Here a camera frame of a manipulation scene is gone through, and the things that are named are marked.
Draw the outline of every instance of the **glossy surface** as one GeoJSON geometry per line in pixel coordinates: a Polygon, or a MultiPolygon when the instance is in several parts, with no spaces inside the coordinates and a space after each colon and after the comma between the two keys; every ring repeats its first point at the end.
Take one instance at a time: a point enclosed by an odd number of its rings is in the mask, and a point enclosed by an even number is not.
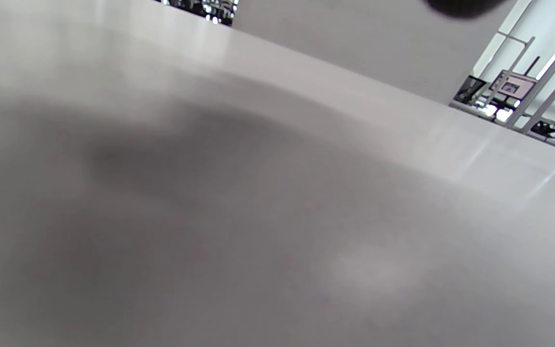
{"type": "Polygon", "coordinates": [[[148,0],[0,0],[0,346],[555,346],[555,148],[148,0]]]}

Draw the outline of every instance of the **white table surface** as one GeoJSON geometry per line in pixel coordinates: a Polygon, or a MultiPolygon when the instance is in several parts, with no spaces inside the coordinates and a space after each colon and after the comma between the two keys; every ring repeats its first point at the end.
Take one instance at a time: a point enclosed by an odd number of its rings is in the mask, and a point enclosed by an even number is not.
{"type": "Polygon", "coordinates": [[[158,2],[0,0],[1,346],[555,347],[555,148],[158,2]]]}

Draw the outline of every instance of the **framed picture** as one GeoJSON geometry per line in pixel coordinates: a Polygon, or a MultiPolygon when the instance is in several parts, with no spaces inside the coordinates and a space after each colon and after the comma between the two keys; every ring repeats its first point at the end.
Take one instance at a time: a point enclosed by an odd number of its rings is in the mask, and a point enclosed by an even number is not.
{"type": "MultiPolygon", "coordinates": [[[[498,87],[500,82],[506,76],[507,70],[502,70],[498,77],[494,80],[493,85],[490,87],[491,89],[495,89],[498,87]]],[[[533,77],[526,77],[524,75],[520,75],[515,72],[509,73],[509,79],[504,82],[498,89],[498,94],[502,94],[508,97],[512,97],[513,99],[517,100],[524,100],[528,93],[532,90],[532,88],[537,84],[537,80],[533,79],[533,77]]]]}

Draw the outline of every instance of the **black object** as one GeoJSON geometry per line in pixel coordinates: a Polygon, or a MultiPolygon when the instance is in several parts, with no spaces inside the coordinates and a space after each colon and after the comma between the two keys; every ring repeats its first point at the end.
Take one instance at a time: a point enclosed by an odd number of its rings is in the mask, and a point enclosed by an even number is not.
{"type": "Polygon", "coordinates": [[[532,68],[537,64],[537,62],[539,61],[539,59],[541,59],[541,55],[538,55],[535,58],[535,61],[532,62],[532,64],[530,64],[530,66],[527,68],[526,72],[524,72],[524,76],[528,76],[528,74],[530,73],[530,71],[532,70],[532,68]]]}
{"type": "Polygon", "coordinates": [[[439,13],[454,18],[476,18],[506,0],[427,0],[427,3],[439,13]]]}
{"type": "Polygon", "coordinates": [[[555,133],[555,128],[552,128],[546,121],[540,120],[530,131],[551,138],[551,134],[555,133]]]}
{"type": "Polygon", "coordinates": [[[485,85],[485,81],[478,79],[474,76],[468,76],[466,81],[460,87],[460,90],[457,94],[453,97],[453,100],[458,101],[459,103],[469,104],[472,102],[472,98],[476,95],[476,93],[483,88],[485,85]]]}

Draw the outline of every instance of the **white wall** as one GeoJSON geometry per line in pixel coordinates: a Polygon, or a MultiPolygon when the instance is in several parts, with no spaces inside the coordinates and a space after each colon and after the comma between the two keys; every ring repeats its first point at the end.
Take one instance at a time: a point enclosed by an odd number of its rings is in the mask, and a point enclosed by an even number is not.
{"type": "Polygon", "coordinates": [[[513,3],[460,21],[423,0],[240,0],[234,26],[448,103],[513,3]]]}

